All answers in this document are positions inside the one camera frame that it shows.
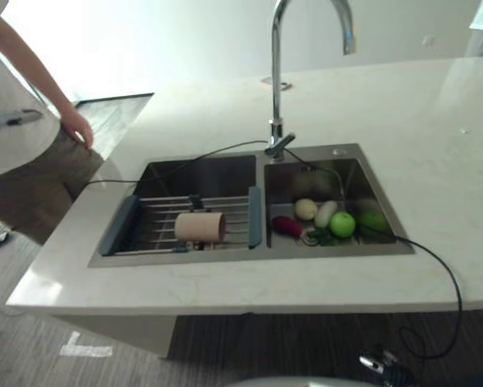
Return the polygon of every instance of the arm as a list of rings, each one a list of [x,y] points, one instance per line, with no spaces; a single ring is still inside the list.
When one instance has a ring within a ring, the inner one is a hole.
[[[60,120],[68,134],[81,141],[77,135],[79,133],[86,147],[92,147],[93,134],[89,124],[77,113],[37,55],[3,19],[0,19],[0,52],[51,101],[59,111]]]

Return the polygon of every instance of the white countertop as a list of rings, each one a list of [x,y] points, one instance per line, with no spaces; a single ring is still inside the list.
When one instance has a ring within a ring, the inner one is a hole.
[[[464,308],[483,308],[483,59],[287,74],[293,147],[359,143],[408,236],[453,269]],[[157,93],[100,169],[136,179],[150,160],[267,139],[271,89],[258,78]],[[238,151],[260,149],[260,146]],[[8,305],[46,314],[241,314],[453,310],[443,268],[417,251],[364,256],[88,268],[127,191],[92,185]]]

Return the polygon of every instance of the faucet handle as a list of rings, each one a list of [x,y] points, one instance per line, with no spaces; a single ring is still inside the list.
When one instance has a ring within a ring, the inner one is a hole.
[[[279,142],[275,144],[269,144],[268,147],[266,147],[266,149],[264,150],[264,154],[266,156],[272,157],[275,161],[281,161],[284,158],[282,155],[282,151],[284,151],[284,148],[286,148],[286,146],[296,137],[297,136],[294,133],[289,133]]]

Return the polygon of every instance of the hand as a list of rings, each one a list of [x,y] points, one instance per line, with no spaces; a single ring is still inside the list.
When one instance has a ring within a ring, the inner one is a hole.
[[[87,149],[93,146],[93,130],[89,123],[76,111],[71,110],[60,117],[60,122],[65,132],[78,143],[85,145]]]

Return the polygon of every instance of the shorts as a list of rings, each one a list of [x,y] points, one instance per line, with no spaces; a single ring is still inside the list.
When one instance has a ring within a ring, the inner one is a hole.
[[[0,175],[0,220],[44,244],[102,163],[60,129],[39,157]]]

